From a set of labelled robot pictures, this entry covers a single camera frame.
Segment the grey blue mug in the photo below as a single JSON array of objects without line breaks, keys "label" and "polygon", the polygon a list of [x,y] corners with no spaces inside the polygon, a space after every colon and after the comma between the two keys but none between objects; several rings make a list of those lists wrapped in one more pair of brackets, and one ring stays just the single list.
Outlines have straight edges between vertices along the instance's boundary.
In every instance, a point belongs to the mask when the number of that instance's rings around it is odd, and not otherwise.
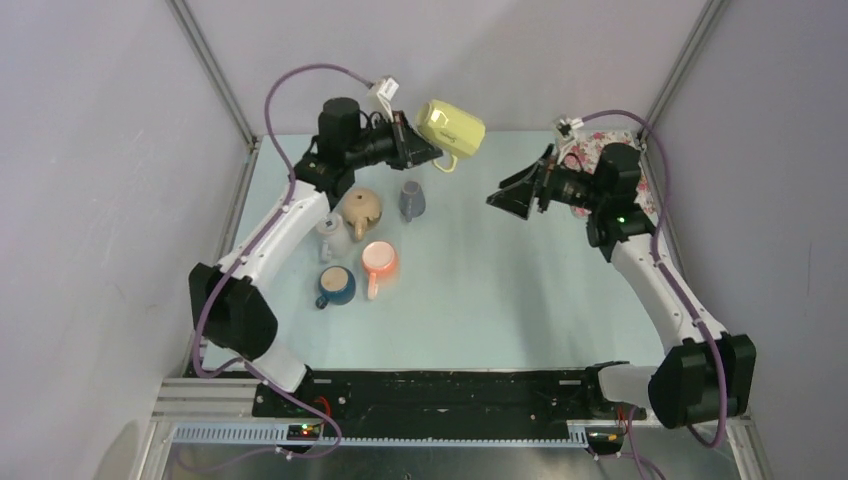
[{"label": "grey blue mug", "polygon": [[426,211],[423,188],[416,181],[406,181],[400,191],[399,210],[404,221],[411,222]]}]

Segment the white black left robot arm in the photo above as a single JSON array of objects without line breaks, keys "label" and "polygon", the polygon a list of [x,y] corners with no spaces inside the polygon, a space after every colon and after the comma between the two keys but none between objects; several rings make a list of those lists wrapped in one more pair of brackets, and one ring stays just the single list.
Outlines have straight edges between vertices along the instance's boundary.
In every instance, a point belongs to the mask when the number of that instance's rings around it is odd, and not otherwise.
[{"label": "white black left robot arm", "polygon": [[443,154],[402,111],[366,114],[352,98],[327,100],[306,151],[286,162],[288,184],[265,217],[215,264],[198,263],[190,271],[196,337],[230,351],[259,380],[276,386],[277,402],[290,415],[311,412],[316,390],[303,381],[309,368],[279,334],[266,299],[269,281],[348,195],[358,170],[379,164],[407,170]]}]

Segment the dark blue mug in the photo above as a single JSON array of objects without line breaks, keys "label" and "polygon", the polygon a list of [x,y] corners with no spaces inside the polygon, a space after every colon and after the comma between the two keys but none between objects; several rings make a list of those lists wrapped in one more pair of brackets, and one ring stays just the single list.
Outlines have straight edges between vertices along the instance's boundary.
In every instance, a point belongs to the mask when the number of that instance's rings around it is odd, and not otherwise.
[{"label": "dark blue mug", "polygon": [[343,266],[330,266],[322,271],[317,283],[319,296],[315,300],[318,309],[329,305],[345,305],[351,302],[356,293],[353,273]]}]

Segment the yellow mug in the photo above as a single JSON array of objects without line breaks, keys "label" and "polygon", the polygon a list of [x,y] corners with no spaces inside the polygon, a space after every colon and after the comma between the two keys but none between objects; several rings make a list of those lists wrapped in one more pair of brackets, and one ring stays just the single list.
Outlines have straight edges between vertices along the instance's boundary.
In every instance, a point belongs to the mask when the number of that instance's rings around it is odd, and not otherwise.
[{"label": "yellow mug", "polygon": [[437,170],[446,174],[453,173],[460,160],[477,153],[487,131],[480,118],[436,99],[422,105],[415,123],[422,137],[450,157],[448,166],[443,166],[438,160],[431,161]]}]

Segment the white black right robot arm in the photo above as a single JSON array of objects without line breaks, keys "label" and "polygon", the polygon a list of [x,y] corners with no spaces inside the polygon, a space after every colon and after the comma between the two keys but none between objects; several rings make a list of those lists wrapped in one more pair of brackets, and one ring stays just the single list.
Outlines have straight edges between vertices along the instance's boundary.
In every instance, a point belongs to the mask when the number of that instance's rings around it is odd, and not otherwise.
[{"label": "white black right robot arm", "polygon": [[589,415],[604,418],[626,403],[652,410],[669,429],[743,415],[756,347],[748,335],[730,334],[687,286],[636,201],[640,178],[640,153],[628,144],[605,145],[592,172],[568,168],[549,146],[486,202],[521,219],[553,202],[587,209],[589,245],[630,285],[657,331],[665,352],[659,365],[596,366],[597,380],[580,392]]}]

